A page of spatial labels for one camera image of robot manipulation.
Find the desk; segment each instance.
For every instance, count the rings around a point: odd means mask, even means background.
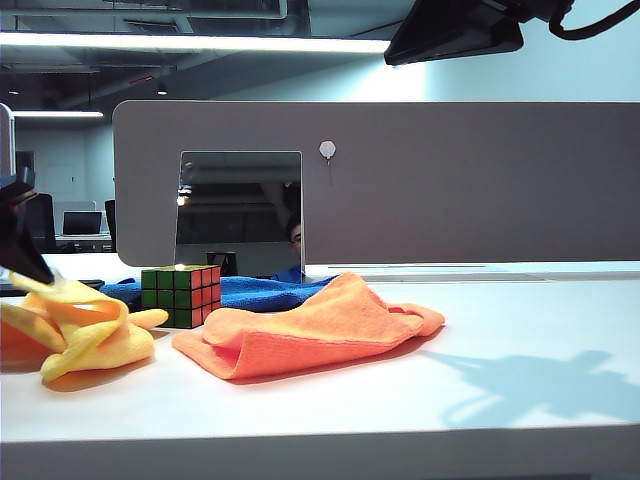
[[[60,257],[47,259],[67,276],[136,271],[110,254]],[[337,370],[235,385],[165,330],[153,362],[81,388],[4,372],[3,478],[640,473],[640,264],[509,268],[535,279],[372,283],[447,326]]]
[[[97,233],[95,235],[56,235],[56,244],[61,246],[66,243],[75,245],[91,245],[96,253],[104,252],[105,247],[111,248],[111,235]]]

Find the laptop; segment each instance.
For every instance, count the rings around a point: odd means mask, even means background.
[[[97,235],[100,233],[102,212],[64,212],[63,235]]]

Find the yellow microfiber cloth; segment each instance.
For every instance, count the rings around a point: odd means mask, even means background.
[[[176,335],[173,346],[220,378],[246,379],[376,355],[443,324],[440,313],[387,304],[361,277],[343,273],[288,312],[215,310],[202,330]]]
[[[150,357],[154,342],[147,329],[167,319],[159,309],[129,313],[120,300],[74,280],[58,278],[49,286],[12,274],[11,281],[29,293],[20,306],[2,305],[2,322],[10,326],[3,328],[3,346],[28,350],[37,342],[54,352],[40,369],[45,382]]]

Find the orange microfiber cloth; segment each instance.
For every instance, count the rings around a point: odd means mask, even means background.
[[[361,277],[343,273],[288,312],[215,310],[202,330],[176,335],[173,346],[220,378],[244,379],[376,355],[443,324],[441,314],[387,304]]]

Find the gray desk divider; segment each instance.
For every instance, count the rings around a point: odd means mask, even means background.
[[[637,260],[638,125],[637,103],[128,101],[118,253],[172,263],[183,151],[300,151],[307,265]]]

